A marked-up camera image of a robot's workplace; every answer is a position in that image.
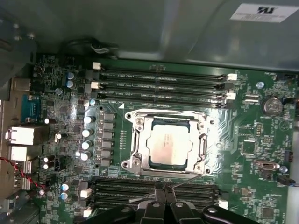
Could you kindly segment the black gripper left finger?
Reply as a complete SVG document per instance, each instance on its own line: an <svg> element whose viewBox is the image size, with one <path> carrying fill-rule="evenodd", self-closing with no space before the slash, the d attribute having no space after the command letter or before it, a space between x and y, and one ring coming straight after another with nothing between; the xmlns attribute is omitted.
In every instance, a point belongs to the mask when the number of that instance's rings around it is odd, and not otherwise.
<svg viewBox="0 0 299 224"><path fill-rule="evenodd" d="M163 224L165 217L165 184L155 185L155 200L134 210L127 205L117 206L93 216L94 224Z"/></svg>

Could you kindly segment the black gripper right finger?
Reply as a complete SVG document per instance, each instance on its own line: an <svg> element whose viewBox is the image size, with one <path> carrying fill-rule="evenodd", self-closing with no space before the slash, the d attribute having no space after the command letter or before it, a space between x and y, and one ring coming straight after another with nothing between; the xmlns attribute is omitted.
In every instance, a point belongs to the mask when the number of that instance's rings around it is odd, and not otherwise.
<svg viewBox="0 0 299 224"><path fill-rule="evenodd" d="M206 206L201 212L176 199L173 187L165 185L166 204L177 224L253 224L255 221L216 205Z"/></svg>

